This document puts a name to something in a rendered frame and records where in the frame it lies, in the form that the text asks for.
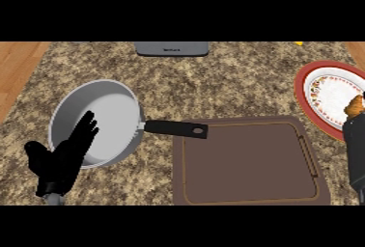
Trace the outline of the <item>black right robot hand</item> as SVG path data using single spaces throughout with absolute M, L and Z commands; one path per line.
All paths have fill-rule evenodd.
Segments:
M 365 138 L 365 112 L 344 122 L 342 133 L 347 140 Z

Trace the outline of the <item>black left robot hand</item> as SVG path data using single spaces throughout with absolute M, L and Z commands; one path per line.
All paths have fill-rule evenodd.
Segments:
M 44 197 L 48 194 L 63 196 L 70 190 L 97 133 L 94 113 L 86 111 L 69 137 L 58 143 L 52 151 L 48 151 L 36 141 L 24 143 L 27 169 L 38 177 L 36 197 Z

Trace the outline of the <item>golden brown croissant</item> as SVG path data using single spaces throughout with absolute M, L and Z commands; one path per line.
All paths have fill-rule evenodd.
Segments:
M 354 118 L 365 111 L 365 106 L 361 104 L 361 99 L 363 99 L 363 95 L 357 95 L 351 99 L 347 107 L 344 108 L 344 113 L 345 113 L 345 115 L 347 115 L 347 117 L 349 119 Z

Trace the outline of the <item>white plate red rim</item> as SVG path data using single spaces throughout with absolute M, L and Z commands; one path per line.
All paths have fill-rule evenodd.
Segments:
M 311 123 L 341 141 L 344 108 L 365 94 L 365 71 L 335 61 L 310 62 L 296 73 L 293 94 Z

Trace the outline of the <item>brown rectangular tray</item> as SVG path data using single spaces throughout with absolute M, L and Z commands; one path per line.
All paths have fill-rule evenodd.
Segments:
M 208 137 L 172 139 L 172 203 L 190 206 L 330 203 L 304 125 L 292 116 L 202 122 Z

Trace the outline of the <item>dark grey appliance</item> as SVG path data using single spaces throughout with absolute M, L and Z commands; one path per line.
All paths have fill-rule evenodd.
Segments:
M 205 56 L 208 43 L 205 41 L 135 41 L 135 52 L 141 56 Z

